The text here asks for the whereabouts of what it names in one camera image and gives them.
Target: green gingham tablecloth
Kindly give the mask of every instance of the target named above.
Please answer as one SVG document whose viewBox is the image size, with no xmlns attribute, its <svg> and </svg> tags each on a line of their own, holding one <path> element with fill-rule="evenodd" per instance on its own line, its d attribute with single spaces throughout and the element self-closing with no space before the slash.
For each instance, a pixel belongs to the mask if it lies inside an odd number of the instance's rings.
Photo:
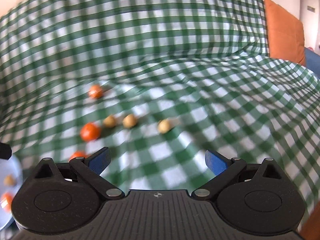
<svg viewBox="0 0 320 240">
<path fill-rule="evenodd" d="M 123 191 L 189 191 L 214 175 L 204 152 L 272 157 L 306 202 L 320 189 L 319 80 L 268 57 L 263 0 L 26 0 L 0 19 L 0 141 L 27 176 L 40 159 L 111 148 Z M 97 101 L 92 84 L 108 88 Z M 84 143 L 87 122 L 139 117 Z M 171 118 L 169 133 L 157 123 Z M 0 233 L 9 238 L 12 230 Z"/>
</svg>

